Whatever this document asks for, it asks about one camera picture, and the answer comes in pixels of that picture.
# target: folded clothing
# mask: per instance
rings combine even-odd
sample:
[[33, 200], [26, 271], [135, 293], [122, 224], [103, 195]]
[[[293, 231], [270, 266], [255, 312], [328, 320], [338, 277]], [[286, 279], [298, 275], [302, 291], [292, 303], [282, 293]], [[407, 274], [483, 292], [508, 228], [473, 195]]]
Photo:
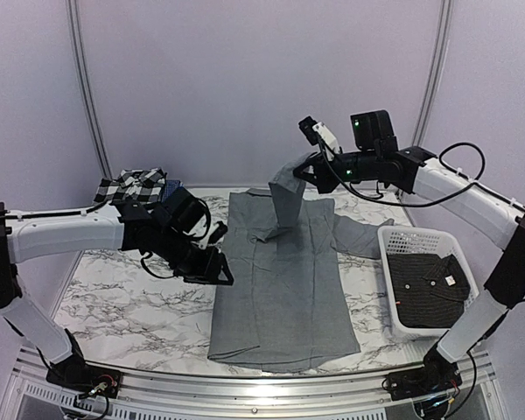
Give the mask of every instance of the folded clothing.
[[103, 201], [136, 200], [158, 202], [165, 188], [165, 172], [161, 168], [149, 171], [121, 171], [117, 179], [102, 179], [94, 203]]
[[166, 179], [165, 180], [165, 187], [161, 193], [161, 198], [159, 201], [162, 203], [167, 200], [167, 198], [175, 193], [175, 190], [183, 186], [183, 183], [178, 179]]
[[451, 328], [471, 286], [455, 255], [387, 255], [399, 320], [409, 328]]

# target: black camera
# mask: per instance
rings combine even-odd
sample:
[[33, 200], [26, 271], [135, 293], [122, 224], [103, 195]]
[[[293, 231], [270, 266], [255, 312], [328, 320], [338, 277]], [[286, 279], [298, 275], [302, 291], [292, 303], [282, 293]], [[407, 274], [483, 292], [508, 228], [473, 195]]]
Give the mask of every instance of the black camera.
[[178, 188], [151, 212], [163, 230], [171, 227], [178, 233], [189, 233], [209, 213], [206, 205], [185, 188]]
[[384, 150], [385, 146], [391, 149], [393, 142], [389, 140], [396, 139], [389, 112], [386, 110], [350, 115], [350, 121], [356, 147], [361, 151], [374, 151], [380, 148], [383, 151], [396, 151], [396, 140], [395, 150]]

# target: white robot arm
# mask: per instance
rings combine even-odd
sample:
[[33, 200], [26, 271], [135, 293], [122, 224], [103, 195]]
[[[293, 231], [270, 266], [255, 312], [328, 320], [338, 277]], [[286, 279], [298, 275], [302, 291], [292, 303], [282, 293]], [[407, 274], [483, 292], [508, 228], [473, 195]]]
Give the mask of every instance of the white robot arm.
[[[338, 143], [322, 122], [307, 117], [299, 123], [306, 138], [312, 145], [318, 145], [320, 152], [309, 156], [294, 170], [296, 177], [314, 184], [320, 193], [329, 193], [343, 185], [364, 200], [404, 207], [400, 203], [370, 199], [349, 185], [363, 180], [393, 184], [430, 201], [408, 207], [439, 204], [504, 251], [478, 297], [426, 354], [424, 367], [389, 374], [385, 387], [394, 400], [450, 389], [452, 382], [462, 383], [456, 362], [491, 335], [508, 311], [525, 298], [525, 206], [502, 197], [477, 179], [468, 178], [427, 150], [419, 147], [398, 150], [387, 111], [352, 115], [351, 119], [360, 151], [349, 153], [338, 153], [330, 147]], [[430, 414], [429, 418], [441, 418], [445, 415], [444, 407], [437, 414]]]
[[[203, 221], [203, 235], [189, 234]], [[164, 258], [173, 274], [188, 283], [231, 285], [226, 258], [214, 246], [227, 230], [221, 222], [212, 224], [206, 203], [185, 188], [164, 203], [146, 206], [121, 201], [27, 213], [6, 212], [0, 203], [0, 314], [51, 362], [49, 382], [91, 392], [108, 377], [102, 392], [115, 397], [120, 372], [85, 362], [72, 334], [55, 324], [23, 287], [16, 264], [86, 249], [138, 249]]]

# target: table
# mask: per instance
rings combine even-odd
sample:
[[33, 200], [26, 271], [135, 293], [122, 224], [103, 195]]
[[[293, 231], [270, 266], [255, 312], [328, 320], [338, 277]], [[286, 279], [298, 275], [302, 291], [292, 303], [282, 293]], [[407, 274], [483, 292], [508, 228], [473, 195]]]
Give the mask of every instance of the table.
[[[228, 197], [244, 188], [191, 189], [203, 198], [214, 221], [225, 221]], [[358, 199], [348, 192], [319, 195], [307, 190], [307, 200], [335, 199], [335, 212], [357, 221], [410, 225], [400, 207]], [[396, 200], [392, 192], [385, 200]], [[171, 274], [161, 259], [150, 268]], [[420, 361], [433, 340], [405, 340], [390, 331], [388, 300], [379, 260], [339, 254], [339, 270], [346, 303], [361, 353], [324, 363], [296, 375], [329, 375], [390, 368]], [[214, 286], [160, 280], [140, 266], [137, 251], [88, 251], [80, 260], [55, 320], [70, 330], [90, 361], [126, 368], [218, 376], [272, 376], [257, 369], [235, 367], [207, 359]]]

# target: camera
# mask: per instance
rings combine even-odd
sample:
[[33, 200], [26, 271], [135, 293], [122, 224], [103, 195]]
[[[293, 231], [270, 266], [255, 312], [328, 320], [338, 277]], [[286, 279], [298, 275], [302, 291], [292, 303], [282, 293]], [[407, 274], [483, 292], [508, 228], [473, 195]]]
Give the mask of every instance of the camera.
[[396, 137], [386, 110], [350, 115], [356, 147], [361, 151], [396, 151]]

